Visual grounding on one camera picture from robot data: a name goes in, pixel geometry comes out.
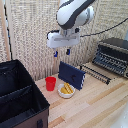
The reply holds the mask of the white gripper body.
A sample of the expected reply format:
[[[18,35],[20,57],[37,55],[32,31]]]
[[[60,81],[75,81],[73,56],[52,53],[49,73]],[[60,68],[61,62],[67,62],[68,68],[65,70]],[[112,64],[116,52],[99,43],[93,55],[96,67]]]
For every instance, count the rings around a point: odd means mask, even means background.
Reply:
[[[79,43],[80,29],[52,30],[47,34],[47,46],[56,49],[58,47],[72,47]]]

